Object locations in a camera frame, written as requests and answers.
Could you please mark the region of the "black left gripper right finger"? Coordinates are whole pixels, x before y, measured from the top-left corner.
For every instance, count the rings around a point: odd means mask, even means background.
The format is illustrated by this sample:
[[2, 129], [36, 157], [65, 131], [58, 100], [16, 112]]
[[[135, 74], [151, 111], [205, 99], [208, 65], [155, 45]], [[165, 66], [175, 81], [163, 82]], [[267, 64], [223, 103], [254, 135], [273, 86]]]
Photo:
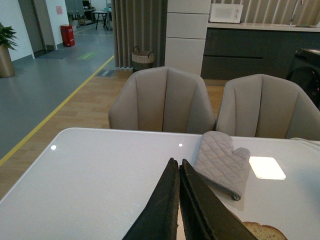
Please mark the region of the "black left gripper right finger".
[[187, 240], [255, 240], [201, 179], [190, 163], [179, 168], [180, 207]]

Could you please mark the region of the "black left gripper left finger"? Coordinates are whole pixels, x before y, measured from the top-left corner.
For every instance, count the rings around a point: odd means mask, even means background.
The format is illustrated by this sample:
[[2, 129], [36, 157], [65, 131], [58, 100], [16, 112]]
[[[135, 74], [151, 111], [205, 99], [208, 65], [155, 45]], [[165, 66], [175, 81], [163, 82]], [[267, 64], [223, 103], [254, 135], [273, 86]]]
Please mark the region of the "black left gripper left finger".
[[175, 240], [178, 228], [180, 174], [170, 158], [145, 208], [124, 240]]

